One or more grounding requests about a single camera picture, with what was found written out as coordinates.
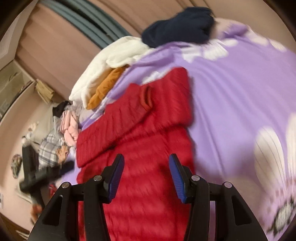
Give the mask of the red puffer jacket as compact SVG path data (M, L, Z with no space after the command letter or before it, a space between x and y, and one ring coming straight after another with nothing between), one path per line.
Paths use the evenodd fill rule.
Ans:
M169 156L194 167L192 119L188 73L175 68L154 82L130 84L79 134L78 183L100 174L117 154L125 158L116 197L104 206L112 240L183 239L190 208L177 197Z

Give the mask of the folded red puffer item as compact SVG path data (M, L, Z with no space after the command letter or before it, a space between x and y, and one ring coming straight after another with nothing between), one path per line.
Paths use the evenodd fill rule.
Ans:
M50 184L49 185L49 197L52 198L57 191L57 187L55 184Z

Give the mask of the plaid grey garment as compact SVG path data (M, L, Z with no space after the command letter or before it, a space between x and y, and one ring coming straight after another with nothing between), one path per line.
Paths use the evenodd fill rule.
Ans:
M53 129L43 139L39 148L39 170L46 166L58 166L58 157L56 150L62 146L66 146L63 134L60 132L61 119L53 116Z

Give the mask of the small tan garment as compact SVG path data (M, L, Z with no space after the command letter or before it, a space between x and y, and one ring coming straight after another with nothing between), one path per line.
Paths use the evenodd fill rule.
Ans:
M65 145L60 146L56 150L56 154L57 154L57 157L58 157L58 163L62 164L67 159L67 156L69 154L69 147L65 146Z

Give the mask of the pink garment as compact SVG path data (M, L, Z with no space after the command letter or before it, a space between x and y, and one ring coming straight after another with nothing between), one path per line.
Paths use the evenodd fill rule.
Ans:
M65 110L62 113L60 132L63 134L66 144L69 147L75 147L79 133L78 117L74 111Z

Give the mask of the black garment on pillow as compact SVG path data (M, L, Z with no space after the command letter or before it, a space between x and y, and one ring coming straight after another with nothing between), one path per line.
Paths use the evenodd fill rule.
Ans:
M56 107L53 107L53 109L52 109L53 116L60 118L62 116L62 113L64 112L66 106L68 106L70 104L71 103L69 101L62 101Z

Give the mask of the tan hanging tassel cloth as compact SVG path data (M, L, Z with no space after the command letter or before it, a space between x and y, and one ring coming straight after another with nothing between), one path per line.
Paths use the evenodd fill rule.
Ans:
M36 79L35 89L39 97L41 97L41 99L46 104L52 102L52 98L54 97L55 91L48 84L44 83L39 79Z

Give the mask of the orange folded garment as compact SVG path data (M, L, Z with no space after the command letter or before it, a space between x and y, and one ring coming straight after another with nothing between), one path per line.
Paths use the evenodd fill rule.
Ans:
M101 81L97 86L95 93L90 98L87 108L88 110L93 110L97 108L103 99L107 96L107 93L112 90L116 82L118 81L119 77L124 73L124 71L129 67L129 65L125 65L122 67L118 67L115 69L107 69L101 75Z

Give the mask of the purple floral bed sheet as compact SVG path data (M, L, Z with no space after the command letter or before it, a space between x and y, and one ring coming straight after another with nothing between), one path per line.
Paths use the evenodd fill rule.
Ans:
M127 68L82 131L130 84L186 69L191 171L213 184L232 183L267 240L295 240L295 53L242 23L219 24L207 44L168 43Z

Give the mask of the white fleece garment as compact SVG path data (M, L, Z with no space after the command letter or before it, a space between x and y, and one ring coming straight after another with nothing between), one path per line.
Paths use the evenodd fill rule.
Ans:
M125 36L101 50L74 84L69 100L87 107L97 87L116 68L132 65L152 51L139 37Z

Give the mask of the teal curtain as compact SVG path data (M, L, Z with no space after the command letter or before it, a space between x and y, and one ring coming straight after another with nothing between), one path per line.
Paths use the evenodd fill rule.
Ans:
M44 0L39 3L68 21L100 49L130 35L114 18L90 1Z

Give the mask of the navy folded garment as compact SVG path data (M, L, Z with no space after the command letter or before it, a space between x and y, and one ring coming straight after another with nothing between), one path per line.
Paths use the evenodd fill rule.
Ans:
M188 7L174 17L159 20L142 32L142 42L157 48L170 42L204 44L214 26L212 11L205 7Z

